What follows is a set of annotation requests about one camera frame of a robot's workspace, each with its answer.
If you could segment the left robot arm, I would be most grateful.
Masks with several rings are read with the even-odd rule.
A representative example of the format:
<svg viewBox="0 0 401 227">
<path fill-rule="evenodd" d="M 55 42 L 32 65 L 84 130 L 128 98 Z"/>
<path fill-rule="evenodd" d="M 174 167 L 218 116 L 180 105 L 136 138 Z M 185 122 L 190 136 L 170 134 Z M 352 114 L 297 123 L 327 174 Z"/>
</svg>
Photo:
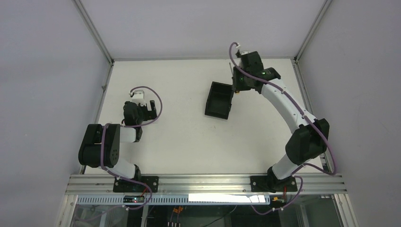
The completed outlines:
<svg viewBox="0 0 401 227">
<path fill-rule="evenodd" d="M 148 104 L 126 101 L 123 106 L 122 124 L 89 124 L 82 140 L 78 161 L 81 165 L 110 171 L 118 178 L 141 181 L 140 168 L 120 158 L 122 143 L 139 142 L 142 124 L 157 118 L 155 101 Z"/>
</svg>

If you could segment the black yellow screwdriver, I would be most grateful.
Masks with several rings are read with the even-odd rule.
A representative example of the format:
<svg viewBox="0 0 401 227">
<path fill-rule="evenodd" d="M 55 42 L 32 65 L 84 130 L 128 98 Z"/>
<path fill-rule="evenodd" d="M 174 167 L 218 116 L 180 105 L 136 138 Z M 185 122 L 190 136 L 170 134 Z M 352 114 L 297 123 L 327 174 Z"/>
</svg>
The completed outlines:
<svg viewBox="0 0 401 227">
<path fill-rule="evenodd" d="M 232 74 L 232 89 L 234 91 L 234 93 L 238 94 L 241 90 L 240 90 L 240 85 L 241 85 L 241 72 L 235 67 L 230 65 L 230 69 L 231 69 L 231 74 Z"/>
</svg>

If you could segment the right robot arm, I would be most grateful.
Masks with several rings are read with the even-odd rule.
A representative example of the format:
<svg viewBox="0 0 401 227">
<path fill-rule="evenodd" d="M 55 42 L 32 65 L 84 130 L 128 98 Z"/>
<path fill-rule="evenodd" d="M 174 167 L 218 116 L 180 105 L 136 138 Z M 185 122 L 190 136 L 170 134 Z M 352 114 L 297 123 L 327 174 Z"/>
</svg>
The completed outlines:
<svg viewBox="0 0 401 227">
<path fill-rule="evenodd" d="M 237 51 L 235 55 L 240 61 L 233 67 L 233 90 L 257 91 L 276 108 L 291 132 L 285 155 L 268 169 L 266 179 L 260 184 L 261 190 L 276 192 L 294 182 L 292 174 L 299 167 L 326 151 L 330 126 L 293 98 L 280 74 L 263 66 L 258 52 Z"/>
</svg>

